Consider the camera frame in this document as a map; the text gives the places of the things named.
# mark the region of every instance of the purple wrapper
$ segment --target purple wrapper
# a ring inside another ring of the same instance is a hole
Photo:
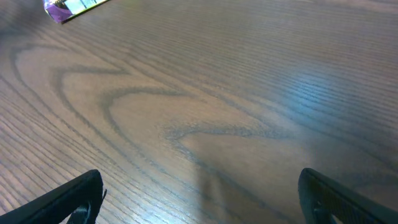
[[[43,2],[44,9],[54,19],[55,22],[62,22],[73,15],[68,9],[61,9],[54,3],[50,2],[50,0],[43,0]]]

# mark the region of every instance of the snack wrapper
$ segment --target snack wrapper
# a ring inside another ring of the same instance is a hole
[[[43,4],[55,22],[63,22],[105,1],[107,0],[43,0]]]

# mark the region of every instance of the wooden table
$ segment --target wooden table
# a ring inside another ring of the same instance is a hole
[[[0,214],[89,169],[98,223],[303,223],[304,167],[398,210],[396,0],[0,18]]]

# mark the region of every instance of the oak tabletop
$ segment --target oak tabletop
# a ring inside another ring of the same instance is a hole
[[[0,0],[0,215],[98,169],[98,223],[304,223],[311,167],[398,210],[398,1]]]

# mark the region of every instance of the purple package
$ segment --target purple package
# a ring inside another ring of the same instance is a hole
[[[106,0],[43,0],[45,11],[55,22],[63,22]]]

